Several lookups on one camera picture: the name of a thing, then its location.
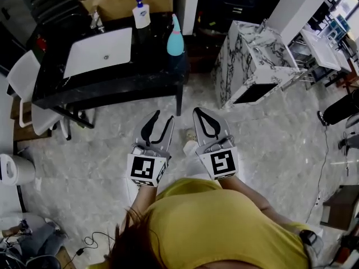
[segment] yellow shirt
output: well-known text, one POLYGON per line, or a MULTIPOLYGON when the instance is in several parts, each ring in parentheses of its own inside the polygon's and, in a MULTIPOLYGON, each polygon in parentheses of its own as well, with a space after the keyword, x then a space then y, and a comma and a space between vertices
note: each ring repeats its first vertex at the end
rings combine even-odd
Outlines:
POLYGON ((181 179, 149 210, 150 229, 157 235, 151 235, 153 250, 158 258, 160 251, 168 269, 193 269, 220 260, 263 269, 309 267, 297 235, 262 214, 243 194, 214 182, 181 179))

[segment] white trash can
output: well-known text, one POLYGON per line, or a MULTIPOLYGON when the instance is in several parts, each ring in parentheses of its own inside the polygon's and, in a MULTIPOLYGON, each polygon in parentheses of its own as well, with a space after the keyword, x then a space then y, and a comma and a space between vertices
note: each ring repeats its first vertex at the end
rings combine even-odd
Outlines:
POLYGON ((22 185, 35 178, 35 166, 16 155, 0 154, 1 182, 5 185, 22 185))

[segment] marble cabinet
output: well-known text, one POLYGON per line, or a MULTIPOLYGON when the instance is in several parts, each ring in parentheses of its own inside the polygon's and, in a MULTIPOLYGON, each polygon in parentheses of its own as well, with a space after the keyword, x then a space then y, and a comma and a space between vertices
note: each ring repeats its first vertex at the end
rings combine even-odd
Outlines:
POLYGON ((257 104, 299 75, 280 35, 233 21, 211 72, 219 107, 257 104))

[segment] faucet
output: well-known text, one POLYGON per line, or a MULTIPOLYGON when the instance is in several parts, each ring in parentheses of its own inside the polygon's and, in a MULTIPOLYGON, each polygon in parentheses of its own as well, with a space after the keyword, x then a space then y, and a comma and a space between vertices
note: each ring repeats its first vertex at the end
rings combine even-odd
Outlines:
POLYGON ((266 28, 266 26, 267 26, 267 19, 263 19, 262 23, 258 26, 255 32, 257 34, 262 33, 262 31, 266 28))
POLYGON ((102 24, 99 12, 96 10, 91 14, 91 17, 92 17, 92 21, 90 24, 90 28, 98 29, 100 33, 105 33, 105 27, 102 24))

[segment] blue spray bottle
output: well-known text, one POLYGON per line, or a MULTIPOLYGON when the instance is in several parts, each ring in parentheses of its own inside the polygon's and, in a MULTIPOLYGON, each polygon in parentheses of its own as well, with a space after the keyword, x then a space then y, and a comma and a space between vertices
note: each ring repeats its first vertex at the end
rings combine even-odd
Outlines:
POLYGON ((167 41, 167 52, 171 56, 179 56, 183 53, 185 44, 181 34, 180 23, 178 23, 178 19, 175 14, 172 14, 172 20, 174 27, 167 41))

